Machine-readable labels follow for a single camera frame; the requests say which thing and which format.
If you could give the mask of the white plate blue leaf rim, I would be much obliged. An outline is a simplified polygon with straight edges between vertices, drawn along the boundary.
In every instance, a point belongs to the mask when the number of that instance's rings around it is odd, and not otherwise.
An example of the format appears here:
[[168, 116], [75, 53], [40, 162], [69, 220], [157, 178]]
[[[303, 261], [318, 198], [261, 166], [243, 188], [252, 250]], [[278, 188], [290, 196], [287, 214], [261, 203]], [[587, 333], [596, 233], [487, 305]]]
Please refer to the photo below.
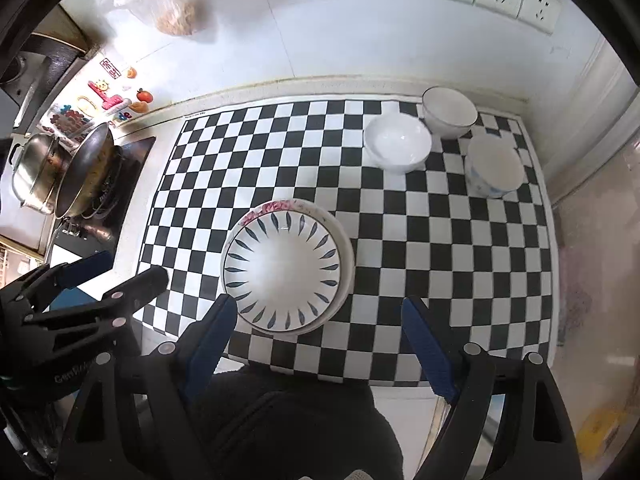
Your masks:
[[341, 257], [319, 220], [280, 210], [241, 226], [222, 259], [221, 277], [248, 324], [292, 333], [329, 310], [341, 284]]

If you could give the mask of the white bowl blue pattern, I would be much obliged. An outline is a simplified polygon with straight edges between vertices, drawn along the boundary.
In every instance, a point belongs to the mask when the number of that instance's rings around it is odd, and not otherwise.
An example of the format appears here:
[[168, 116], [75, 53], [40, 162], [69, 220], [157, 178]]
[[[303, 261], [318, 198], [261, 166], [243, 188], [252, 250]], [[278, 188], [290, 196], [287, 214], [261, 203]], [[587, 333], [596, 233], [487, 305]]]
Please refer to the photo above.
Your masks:
[[515, 148], [507, 140], [488, 133], [472, 137], [464, 171], [471, 191], [488, 198], [515, 192], [525, 180], [524, 166]]

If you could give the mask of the plain white bowl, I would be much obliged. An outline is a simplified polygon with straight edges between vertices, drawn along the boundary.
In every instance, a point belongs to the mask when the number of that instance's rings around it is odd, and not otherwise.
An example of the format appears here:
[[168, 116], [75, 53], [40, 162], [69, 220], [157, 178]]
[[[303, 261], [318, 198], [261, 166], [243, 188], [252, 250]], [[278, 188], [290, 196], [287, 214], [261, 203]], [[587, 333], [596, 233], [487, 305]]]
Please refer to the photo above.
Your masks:
[[432, 135], [426, 125], [407, 114], [375, 117], [363, 130], [363, 147], [371, 162], [393, 174], [423, 169], [432, 144]]

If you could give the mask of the white bowl dark rim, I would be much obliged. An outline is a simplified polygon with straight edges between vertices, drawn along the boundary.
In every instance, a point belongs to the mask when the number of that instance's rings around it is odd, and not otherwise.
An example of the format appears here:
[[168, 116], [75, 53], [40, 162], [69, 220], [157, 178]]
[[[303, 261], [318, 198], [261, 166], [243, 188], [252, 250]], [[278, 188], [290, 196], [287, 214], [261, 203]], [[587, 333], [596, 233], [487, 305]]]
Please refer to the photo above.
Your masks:
[[423, 120], [431, 134], [442, 139], [457, 139], [475, 125], [478, 111], [463, 93], [442, 86], [422, 94]]

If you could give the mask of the steel wok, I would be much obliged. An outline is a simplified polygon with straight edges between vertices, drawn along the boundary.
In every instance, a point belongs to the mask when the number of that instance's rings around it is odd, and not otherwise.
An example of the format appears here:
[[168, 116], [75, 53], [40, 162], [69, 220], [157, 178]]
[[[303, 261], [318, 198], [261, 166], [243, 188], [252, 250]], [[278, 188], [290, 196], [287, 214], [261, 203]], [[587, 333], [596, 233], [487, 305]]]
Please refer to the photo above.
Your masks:
[[63, 174], [55, 201], [55, 218], [62, 220], [83, 214], [99, 195], [119, 155], [120, 149], [106, 122], [92, 129]]

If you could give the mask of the stainless steel pot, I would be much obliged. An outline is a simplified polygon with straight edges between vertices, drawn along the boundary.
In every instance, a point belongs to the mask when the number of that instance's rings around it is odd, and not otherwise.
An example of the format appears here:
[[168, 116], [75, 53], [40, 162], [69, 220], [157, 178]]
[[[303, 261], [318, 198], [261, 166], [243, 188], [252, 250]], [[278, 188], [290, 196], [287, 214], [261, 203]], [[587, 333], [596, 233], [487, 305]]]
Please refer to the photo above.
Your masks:
[[23, 144], [12, 146], [12, 190], [21, 203], [40, 214], [53, 214], [70, 153], [56, 136], [34, 134]]

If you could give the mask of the range hood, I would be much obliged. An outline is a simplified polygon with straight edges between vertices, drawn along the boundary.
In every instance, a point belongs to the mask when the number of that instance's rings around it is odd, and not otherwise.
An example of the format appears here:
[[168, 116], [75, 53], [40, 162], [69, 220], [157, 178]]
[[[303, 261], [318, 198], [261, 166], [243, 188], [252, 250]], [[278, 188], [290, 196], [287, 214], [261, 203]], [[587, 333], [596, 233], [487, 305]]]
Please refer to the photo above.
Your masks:
[[17, 105], [12, 130], [26, 133], [35, 128], [93, 53], [89, 38], [58, 4], [1, 76], [1, 90]]

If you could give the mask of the colourful wall stickers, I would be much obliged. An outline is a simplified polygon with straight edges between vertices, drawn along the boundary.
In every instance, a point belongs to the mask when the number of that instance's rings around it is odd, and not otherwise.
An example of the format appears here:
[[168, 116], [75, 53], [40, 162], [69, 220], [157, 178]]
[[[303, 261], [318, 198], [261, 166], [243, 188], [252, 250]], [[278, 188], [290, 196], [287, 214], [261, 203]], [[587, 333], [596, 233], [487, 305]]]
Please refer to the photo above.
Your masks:
[[84, 66], [43, 114], [38, 128], [74, 138], [94, 125], [119, 126], [152, 108], [154, 94], [134, 66], [99, 55]]

